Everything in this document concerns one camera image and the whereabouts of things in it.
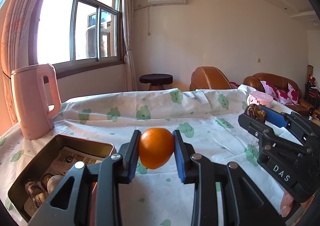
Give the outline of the right human hand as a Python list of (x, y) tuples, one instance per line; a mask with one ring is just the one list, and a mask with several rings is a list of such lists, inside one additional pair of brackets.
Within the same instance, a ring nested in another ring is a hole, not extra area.
[[(306, 202), (300, 204), (301, 207), (306, 210), (310, 206), (313, 199), (314, 196), (311, 196)], [(289, 215), (293, 208), (293, 201), (294, 198), (285, 190), (280, 203), (280, 212), (282, 217), (286, 217)]]

